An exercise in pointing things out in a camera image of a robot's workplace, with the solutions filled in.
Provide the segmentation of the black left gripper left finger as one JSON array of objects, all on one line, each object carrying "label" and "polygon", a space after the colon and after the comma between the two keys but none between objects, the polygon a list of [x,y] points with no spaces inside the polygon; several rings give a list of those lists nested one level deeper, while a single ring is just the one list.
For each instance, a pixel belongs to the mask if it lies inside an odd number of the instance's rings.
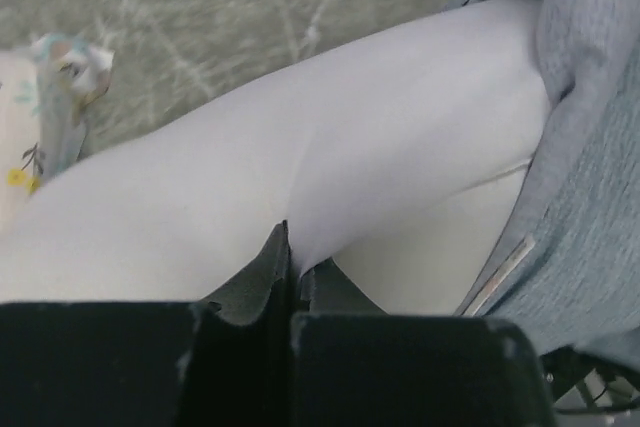
[{"label": "black left gripper left finger", "polygon": [[287,227],[196,302],[5,303],[5,426],[283,426]]}]

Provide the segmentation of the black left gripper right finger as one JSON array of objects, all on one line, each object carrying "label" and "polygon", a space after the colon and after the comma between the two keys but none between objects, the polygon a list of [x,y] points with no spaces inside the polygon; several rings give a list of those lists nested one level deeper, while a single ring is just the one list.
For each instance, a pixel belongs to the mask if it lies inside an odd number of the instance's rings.
[{"label": "black left gripper right finger", "polygon": [[291,319],[293,426],[554,426],[538,356],[495,318],[383,313],[327,261]]}]

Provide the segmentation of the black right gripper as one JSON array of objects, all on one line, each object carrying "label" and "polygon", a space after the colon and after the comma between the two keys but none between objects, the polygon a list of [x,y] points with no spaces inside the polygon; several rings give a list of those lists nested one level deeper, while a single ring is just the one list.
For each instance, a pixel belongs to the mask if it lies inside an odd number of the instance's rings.
[{"label": "black right gripper", "polygon": [[640,427],[639,370],[569,347],[541,357],[561,427]]}]

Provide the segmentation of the blue pillowcase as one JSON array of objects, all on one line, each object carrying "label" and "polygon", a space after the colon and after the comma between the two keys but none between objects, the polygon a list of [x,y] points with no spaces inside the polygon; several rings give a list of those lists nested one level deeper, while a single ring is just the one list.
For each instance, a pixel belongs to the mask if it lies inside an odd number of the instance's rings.
[{"label": "blue pillowcase", "polygon": [[637,369],[639,0],[543,0],[535,44],[552,112],[458,310]]}]

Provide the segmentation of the white pillow insert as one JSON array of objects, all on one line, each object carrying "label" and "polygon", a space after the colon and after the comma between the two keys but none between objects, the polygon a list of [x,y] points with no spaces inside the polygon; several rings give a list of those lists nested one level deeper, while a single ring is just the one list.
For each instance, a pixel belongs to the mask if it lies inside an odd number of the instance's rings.
[{"label": "white pillow insert", "polygon": [[286,222],[383,308],[451,313],[551,111],[543,0],[486,0],[250,82],[45,185],[1,237],[1,298],[195,300]]}]

